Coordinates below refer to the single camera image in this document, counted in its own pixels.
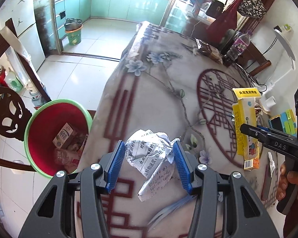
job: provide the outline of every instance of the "floral tablecloth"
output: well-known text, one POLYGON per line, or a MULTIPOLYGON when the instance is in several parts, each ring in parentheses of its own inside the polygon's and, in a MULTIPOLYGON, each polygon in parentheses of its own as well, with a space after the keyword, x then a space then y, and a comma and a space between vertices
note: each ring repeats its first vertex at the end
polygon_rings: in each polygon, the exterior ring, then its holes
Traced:
MULTIPOLYGON (((194 55, 195 44, 193 39, 148 22, 139 26, 105 86, 78 170, 112 152, 118 140, 126 141, 139 129, 150 129, 165 132, 170 140, 179 137, 185 150, 215 171, 241 172, 261 196, 267 185, 267 151, 261 150, 259 170, 244 171, 231 119, 236 103, 231 89, 247 83, 236 69, 194 55)), ((273 159, 277 163, 275 152, 273 159)), ((186 237, 195 198, 187 195, 175 173, 155 196, 141 202, 138 191, 144 181, 124 160, 115 190, 102 197, 112 237, 186 237)), ((269 196, 263 202, 266 208, 275 202, 277 170, 269 185, 269 196)), ((222 199, 218 194, 215 237, 222 230, 222 199)), ((79 216, 79 196, 76 200, 79 216)), ((76 231, 82 237, 81 228, 76 231)))

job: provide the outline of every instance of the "crumpled paper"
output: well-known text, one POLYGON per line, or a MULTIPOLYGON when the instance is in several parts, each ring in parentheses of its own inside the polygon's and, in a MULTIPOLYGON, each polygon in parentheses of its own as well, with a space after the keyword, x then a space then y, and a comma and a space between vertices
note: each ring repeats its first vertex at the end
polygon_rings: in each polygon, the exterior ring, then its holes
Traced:
POLYGON ((273 161, 273 156, 271 152, 268 152, 268 158, 269 158, 269 167, 270 167, 270 177, 273 177, 273 172, 276 166, 275 166, 275 162, 273 161))
POLYGON ((179 140, 170 141, 163 132, 138 130, 127 140, 125 157, 147 178, 138 192, 138 198, 145 201, 153 197, 171 179, 174 171, 172 146, 179 140))

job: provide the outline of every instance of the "green bin rim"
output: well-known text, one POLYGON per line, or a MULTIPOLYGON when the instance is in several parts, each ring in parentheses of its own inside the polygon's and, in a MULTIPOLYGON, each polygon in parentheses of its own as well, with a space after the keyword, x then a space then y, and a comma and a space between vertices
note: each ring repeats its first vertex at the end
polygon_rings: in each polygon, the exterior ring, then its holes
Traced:
POLYGON ((29 137, 30 127, 31 127, 34 119, 38 116, 38 114, 40 112, 42 112, 45 108, 47 108, 47 107, 49 107, 51 105, 59 104, 59 103, 72 104, 72 105, 76 106, 78 109, 81 110, 81 112, 85 116, 85 119, 86 119, 86 122, 87 122, 88 133, 91 131, 91 125, 93 123, 93 119, 91 117, 91 114, 80 103, 77 103, 76 101, 71 100, 71 99, 56 99, 56 100, 50 101, 50 102, 46 103, 45 105, 41 106, 38 110, 36 110, 32 114, 32 116, 31 116, 31 118, 30 118, 30 120, 29 120, 29 122, 28 122, 28 124, 27 124, 27 126, 25 128, 25 132, 24 132, 24 150, 25 150, 25 154, 26 154, 26 156, 27 156, 27 158, 28 158, 31 166, 34 168, 34 170, 37 171, 39 174, 41 174, 44 177, 49 178, 49 179, 51 179, 53 176, 50 176, 50 175, 46 174, 45 172, 43 172, 34 163, 32 157, 31 157, 30 151, 29 151, 28 137, 29 137))

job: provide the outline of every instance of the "black and white bag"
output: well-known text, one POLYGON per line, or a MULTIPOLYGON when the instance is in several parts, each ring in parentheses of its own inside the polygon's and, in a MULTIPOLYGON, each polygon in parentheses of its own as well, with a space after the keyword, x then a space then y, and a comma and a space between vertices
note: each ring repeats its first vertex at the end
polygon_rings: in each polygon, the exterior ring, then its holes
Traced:
POLYGON ((267 12, 261 0, 243 0, 237 11, 251 18, 261 18, 267 12))

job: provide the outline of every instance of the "wooden chair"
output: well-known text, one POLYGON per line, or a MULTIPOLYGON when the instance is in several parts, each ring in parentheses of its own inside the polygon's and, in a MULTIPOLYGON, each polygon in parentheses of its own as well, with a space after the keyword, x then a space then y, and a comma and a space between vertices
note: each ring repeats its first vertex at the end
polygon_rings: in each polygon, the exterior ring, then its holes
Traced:
MULTIPOLYGON (((6 26, 16 35, 16 31, 13 25, 12 19, 9 19, 6 22, 6 26)), ((0 34, 0 57, 5 53, 5 51, 10 47, 8 42, 2 37, 0 34)), ((35 85, 37 90, 41 93, 43 98, 49 102, 51 101, 48 94, 42 88, 40 81, 37 79, 34 74, 32 68, 29 66, 27 61, 19 56, 19 59, 26 71, 29 75, 32 83, 35 85)), ((18 140, 24 140, 24 132, 25 128, 32 116, 31 112, 25 107, 23 100, 21 97, 12 89, 7 87, 0 86, 0 134, 7 138, 16 138, 18 140), (10 104, 16 108, 15 112, 10 111, 10 104), (5 118, 11 119, 12 122, 10 126, 5 126, 2 124, 5 118)), ((14 162, 10 162, 7 160, 0 159, 0 166, 24 170, 24 171, 35 171, 32 166, 22 165, 14 162)))

